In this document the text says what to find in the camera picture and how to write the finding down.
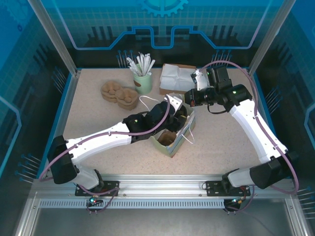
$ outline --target white string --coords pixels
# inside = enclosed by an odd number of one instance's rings
[[[183,136],[184,139],[186,139],[188,142],[190,142],[190,144],[195,144],[195,138],[194,138],[193,135],[192,135],[192,132],[191,132],[191,130],[190,130],[190,126],[191,126],[191,123],[189,124],[189,132],[190,132],[190,135],[192,136],[193,142],[190,141],[190,140],[188,140],[188,138],[186,138],[186,137],[184,136],[184,134],[182,134],[182,136]]]
[[[140,97],[139,97],[140,102],[148,109],[148,111],[150,111],[150,109],[149,109],[149,107],[141,100],[142,97],[146,97],[146,98],[151,99],[151,100],[153,100],[153,101],[159,102],[159,100],[156,100],[156,99],[151,98],[151,97],[148,97],[148,96],[144,96],[144,95],[143,95],[143,96],[140,96]]]

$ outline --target gear logo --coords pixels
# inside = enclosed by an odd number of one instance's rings
[[[177,10],[182,10],[188,0],[138,0],[138,3],[142,5],[142,10],[148,11],[148,14],[164,17],[171,16],[172,13],[177,14]]]
[[[17,23],[22,23],[28,17],[29,7],[27,0],[0,0],[0,7],[6,7]]]

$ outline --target robotic arm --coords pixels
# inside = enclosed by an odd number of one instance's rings
[[[95,134],[70,140],[64,140],[63,136],[56,137],[48,153],[49,162],[68,148],[74,145],[77,147],[51,166],[54,182],[56,184],[74,182],[94,192],[101,192],[104,183],[99,172],[84,167],[80,163],[96,153],[148,139],[164,129],[172,132],[179,131],[187,120],[187,110],[185,106],[182,106],[181,99],[167,96],[170,102],[169,113],[165,121],[150,133],[146,131],[154,128],[165,115],[168,105],[166,98],[156,104],[151,111],[130,115],[113,127]]]
[[[259,127],[258,117],[266,132],[285,153],[290,162],[295,156],[287,151],[287,148],[276,138],[269,126],[264,122],[259,113],[254,116],[254,101],[244,85],[232,85],[228,77],[226,67],[221,66],[207,70],[209,84],[198,85],[198,81],[204,81],[199,71],[191,75],[197,83],[197,88],[185,93],[185,102],[190,106],[201,106],[215,103],[224,106],[241,125],[252,142],[261,165],[246,169],[236,169],[222,176],[222,186],[226,193],[235,187],[255,184],[261,189],[278,182],[289,175],[289,168],[281,154],[274,148]]]

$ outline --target speckled table surface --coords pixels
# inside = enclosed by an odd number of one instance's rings
[[[228,73],[233,85],[242,83],[249,91],[252,90],[241,71],[228,69]],[[152,69],[152,74],[153,89],[147,95],[162,100],[163,96],[158,93],[161,69]],[[134,87],[129,69],[82,69],[64,130],[66,139],[107,129],[131,114],[146,110],[141,103],[134,110],[127,111],[105,101],[100,88],[110,80],[126,88]],[[155,104],[146,98],[144,101],[149,108]],[[211,109],[220,111],[222,107],[215,105]],[[150,140],[145,140],[96,154],[83,165],[102,174],[197,175],[223,174],[259,164],[251,142],[230,114],[213,115],[206,106],[196,107],[195,111],[196,126],[192,132],[195,144],[185,141],[173,158],[164,156]]]

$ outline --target pen holder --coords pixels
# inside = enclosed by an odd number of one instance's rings
[[[137,76],[133,73],[133,82],[138,94],[147,94],[152,90],[152,75]]]

